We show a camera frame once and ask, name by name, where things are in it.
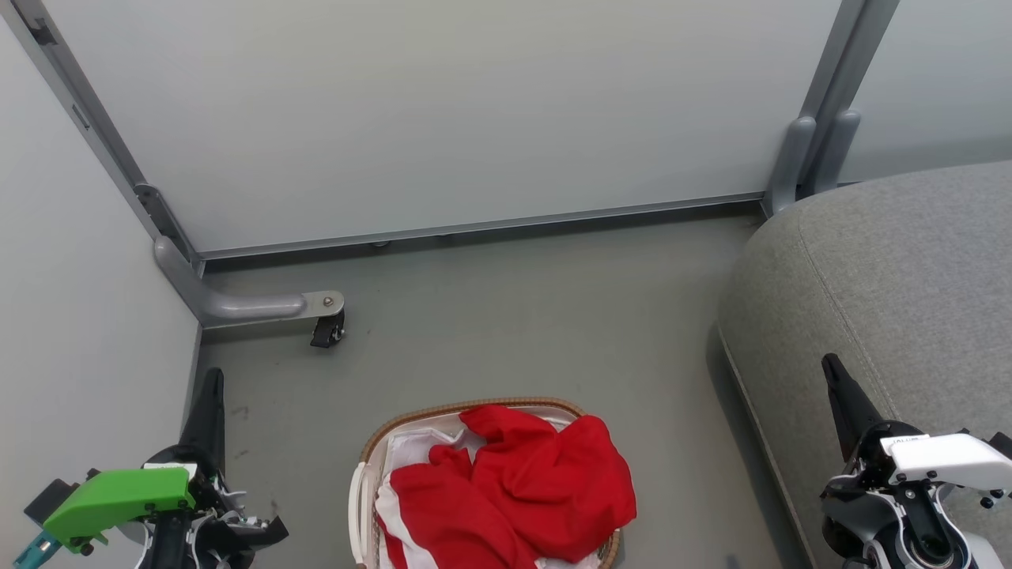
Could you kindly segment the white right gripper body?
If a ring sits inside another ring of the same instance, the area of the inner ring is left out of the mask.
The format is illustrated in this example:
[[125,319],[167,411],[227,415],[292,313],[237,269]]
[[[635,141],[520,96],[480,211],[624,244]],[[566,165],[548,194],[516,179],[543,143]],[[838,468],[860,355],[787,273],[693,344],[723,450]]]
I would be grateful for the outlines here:
[[1010,440],[925,435],[899,421],[864,433],[842,474],[821,491],[821,533],[845,559],[994,559],[996,548],[946,511],[957,488],[992,508],[1010,490]]

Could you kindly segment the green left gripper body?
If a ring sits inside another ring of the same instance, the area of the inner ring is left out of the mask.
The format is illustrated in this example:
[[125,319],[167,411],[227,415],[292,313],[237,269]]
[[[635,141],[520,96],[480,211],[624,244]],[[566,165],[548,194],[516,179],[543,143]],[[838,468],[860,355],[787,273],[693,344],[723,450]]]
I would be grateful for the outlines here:
[[289,537],[278,517],[248,515],[220,474],[205,475],[174,444],[140,468],[91,469],[84,482],[55,479],[43,491],[43,531],[81,556],[105,544],[105,532],[140,526],[146,556],[253,556]]

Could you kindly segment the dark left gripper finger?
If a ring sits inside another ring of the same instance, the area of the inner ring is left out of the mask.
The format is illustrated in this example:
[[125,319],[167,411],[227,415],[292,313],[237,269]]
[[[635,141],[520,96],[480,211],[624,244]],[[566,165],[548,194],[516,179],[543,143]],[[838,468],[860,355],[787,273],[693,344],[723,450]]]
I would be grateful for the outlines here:
[[217,475],[225,461],[225,376],[217,367],[205,374],[180,444],[187,456],[195,458],[200,471]]

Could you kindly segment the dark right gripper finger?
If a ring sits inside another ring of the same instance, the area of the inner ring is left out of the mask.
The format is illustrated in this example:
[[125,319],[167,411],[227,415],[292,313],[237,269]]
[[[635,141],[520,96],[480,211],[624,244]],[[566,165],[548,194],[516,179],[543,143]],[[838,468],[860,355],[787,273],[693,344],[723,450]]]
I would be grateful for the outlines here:
[[827,382],[839,448],[843,460],[848,461],[864,433],[872,426],[881,424],[883,417],[838,354],[825,354],[821,358],[821,369]]

